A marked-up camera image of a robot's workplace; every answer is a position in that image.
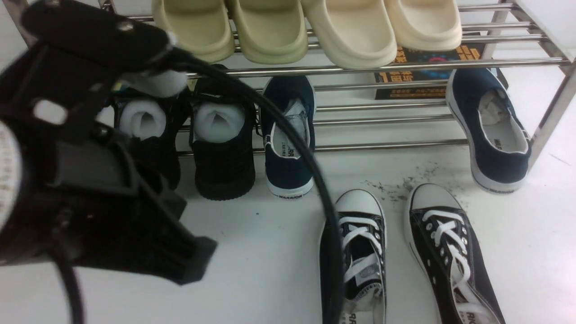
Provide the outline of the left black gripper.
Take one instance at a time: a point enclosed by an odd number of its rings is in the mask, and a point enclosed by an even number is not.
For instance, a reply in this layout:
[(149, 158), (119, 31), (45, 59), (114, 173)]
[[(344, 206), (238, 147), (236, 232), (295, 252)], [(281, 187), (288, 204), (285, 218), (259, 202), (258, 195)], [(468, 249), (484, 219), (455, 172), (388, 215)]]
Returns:
[(95, 119), (119, 72), (44, 43), (2, 72), (2, 266), (203, 279), (216, 241), (181, 224), (186, 201)]

